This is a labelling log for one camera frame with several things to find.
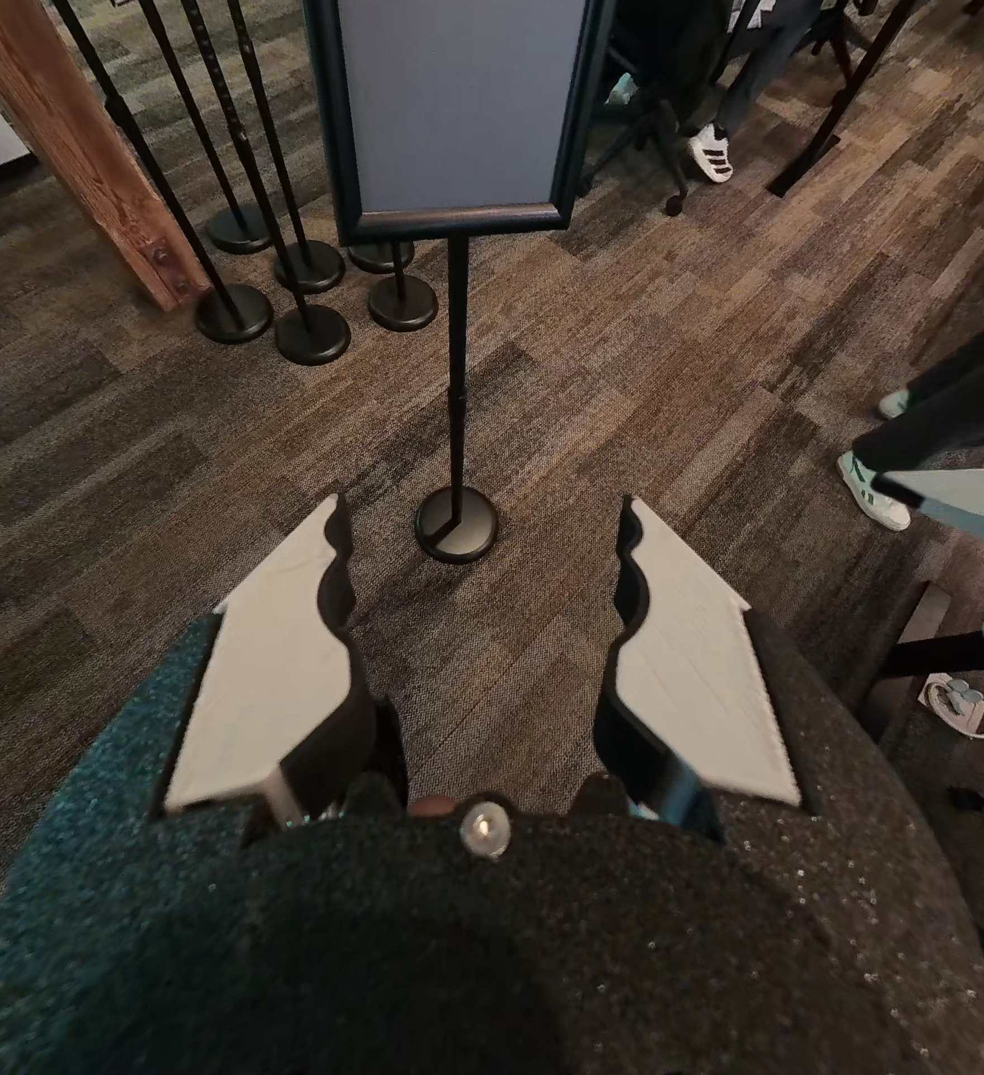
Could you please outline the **black framed sign stand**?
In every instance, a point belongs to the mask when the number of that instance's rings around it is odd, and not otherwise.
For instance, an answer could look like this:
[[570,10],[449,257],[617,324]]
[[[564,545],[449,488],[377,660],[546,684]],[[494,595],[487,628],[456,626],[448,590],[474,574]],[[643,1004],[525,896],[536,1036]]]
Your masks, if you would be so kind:
[[420,503],[415,536],[471,563],[499,532],[464,479],[471,240],[569,225],[616,4],[302,6],[339,240],[448,244],[450,485]]

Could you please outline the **white power strip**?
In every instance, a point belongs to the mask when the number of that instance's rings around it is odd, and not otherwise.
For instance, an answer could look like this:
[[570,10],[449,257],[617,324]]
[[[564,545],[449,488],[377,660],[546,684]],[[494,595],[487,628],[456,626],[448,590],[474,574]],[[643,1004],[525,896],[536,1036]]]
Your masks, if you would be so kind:
[[951,730],[971,741],[984,742],[984,731],[981,730],[984,696],[967,680],[956,679],[946,673],[930,674],[916,700],[919,706]]

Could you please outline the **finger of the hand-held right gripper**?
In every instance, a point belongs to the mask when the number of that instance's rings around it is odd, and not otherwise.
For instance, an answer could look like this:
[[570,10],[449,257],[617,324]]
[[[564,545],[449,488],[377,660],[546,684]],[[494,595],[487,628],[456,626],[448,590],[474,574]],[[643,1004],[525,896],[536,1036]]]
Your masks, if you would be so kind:
[[984,543],[984,469],[883,473],[878,492]]

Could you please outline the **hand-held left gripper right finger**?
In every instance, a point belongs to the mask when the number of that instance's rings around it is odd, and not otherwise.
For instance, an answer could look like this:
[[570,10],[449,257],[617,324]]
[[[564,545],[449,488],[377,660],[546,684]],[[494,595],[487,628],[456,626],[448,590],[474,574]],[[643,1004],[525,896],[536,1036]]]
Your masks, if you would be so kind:
[[721,825],[714,792],[802,806],[802,778],[755,651],[751,606],[659,514],[623,498],[612,642],[593,722],[630,813]]

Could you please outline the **black office chair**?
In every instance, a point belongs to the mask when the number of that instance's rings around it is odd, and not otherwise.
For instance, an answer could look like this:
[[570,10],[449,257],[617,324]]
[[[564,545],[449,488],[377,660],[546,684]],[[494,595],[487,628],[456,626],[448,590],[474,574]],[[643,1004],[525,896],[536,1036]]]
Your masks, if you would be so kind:
[[724,1],[616,2],[590,129],[611,125],[619,131],[583,167],[580,198],[627,148],[651,144],[676,186],[665,214],[681,214],[688,194],[683,129],[714,84],[731,15],[732,3]]

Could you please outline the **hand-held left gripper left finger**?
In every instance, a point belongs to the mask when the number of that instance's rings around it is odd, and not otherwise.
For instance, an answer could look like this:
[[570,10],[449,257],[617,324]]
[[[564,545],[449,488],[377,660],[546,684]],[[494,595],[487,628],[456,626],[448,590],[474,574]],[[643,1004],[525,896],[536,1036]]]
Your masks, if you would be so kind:
[[165,815],[257,800],[303,826],[365,772],[393,788],[393,706],[347,633],[351,555],[346,499],[328,494],[222,600]]

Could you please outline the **cluster of black round-base stands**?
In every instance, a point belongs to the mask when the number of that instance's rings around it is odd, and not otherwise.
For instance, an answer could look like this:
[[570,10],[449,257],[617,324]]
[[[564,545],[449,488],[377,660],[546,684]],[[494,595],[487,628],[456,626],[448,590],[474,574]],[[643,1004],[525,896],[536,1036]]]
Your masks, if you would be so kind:
[[263,74],[254,40],[249,35],[241,2],[227,3],[233,25],[236,43],[240,52],[249,89],[254,96],[263,137],[275,168],[279,189],[284,199],[294,240],[287,243],[263,186],[257,157],[249,144],[248,134],[238,114],[227,78],[222,71],[218,53],[206,29],[206,22],[199,2],[182,2],[182,10],[189,23],[192,41],[204,63],[222,108],[229,135],[240,164],[245,171],[252,194],[253,207],[242,207],[222,167],[222,160],[206,131],[198,103],[192,98],[184,69],[163,27],[160,12],[154,2],[140,2],[140,8],[157,41],[163,62],[172,75],[179,97],[186,108],[196,137],[202,143],[208,163],[213,169],[228,207],[216,214],[206,226],[206,235],[217,249],[236,254],[257,253],[272,247],[276,258],[273,263],[275,280],[291,296],[296,307],[276,319],[269,298],[256,287],[228,284],[219,275],[212,257],[208,255],[201,236],[192,228],[189,217],[181,207],[177,195],[167,181],[163,169],[149,149],[149,145],[126,105],[122,94],[106,72],[96,47],[82,27],[69,2],[53,2],[60,20],[72,37],[82,58],[87,62],[97,86],[104,97],[109,117],[131,144],[140,163],[171,211],[181,232],[186,236],[196,260],[206,274],[209,289],[194,306],[194,326],[209,340],[225,345],[247,343],[273,328],[280,355],[296,366],[320,367],[334,362],[348,349],[351,329],[346,318],[337,310],[310,303],[308,297],[333,290],[345,277],[346,258],[353,266],[367,272],[384,273],[367,296],[367,312],[380,327],[393,332],[417,331],[428,326],[437,315],[434,291],[425,282],[407,274],[407,264],[413,260],[410,242],[351,247],[346,254],[306,234],[301,211],[297,205],[289,169],[285,162],[279,130],[271,114],[270,100],[263,84]]

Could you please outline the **black table leg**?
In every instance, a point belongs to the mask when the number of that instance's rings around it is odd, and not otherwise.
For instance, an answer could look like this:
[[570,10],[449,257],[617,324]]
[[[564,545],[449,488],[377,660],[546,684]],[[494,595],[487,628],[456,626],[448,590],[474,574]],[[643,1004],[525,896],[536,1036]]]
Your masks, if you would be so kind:
[[938,634],[951,601],[951,596],[935,582],[924,585],[874,680],[905,679],[952,671],[984,671],[982,631],[943,637]]
[[888,48],[905,23],[921,8],[919,1],[898,1],[892,8],[888,17],[878,30],[878,34],[869,42],[861,60],[846,77],[846,86],[835,95],[832,106],[821,121],[814,135],[789,164],[787,164],[768,186],[768,194],[784,198],[792,188],[821,162],[824,156],[835,148],[839,139],[837,127],[844,119],[848,108],[861,92],[865,83],[873,75],[875,68],[885,57]]

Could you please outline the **wooden pillar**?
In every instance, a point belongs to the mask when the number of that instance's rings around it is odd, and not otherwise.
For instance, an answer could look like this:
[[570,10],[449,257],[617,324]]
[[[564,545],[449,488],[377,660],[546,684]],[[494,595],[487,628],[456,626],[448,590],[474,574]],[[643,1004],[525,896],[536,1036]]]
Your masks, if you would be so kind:
[[0,106],[154,304],[202,298],[190,242],[42,2],[0,1]]

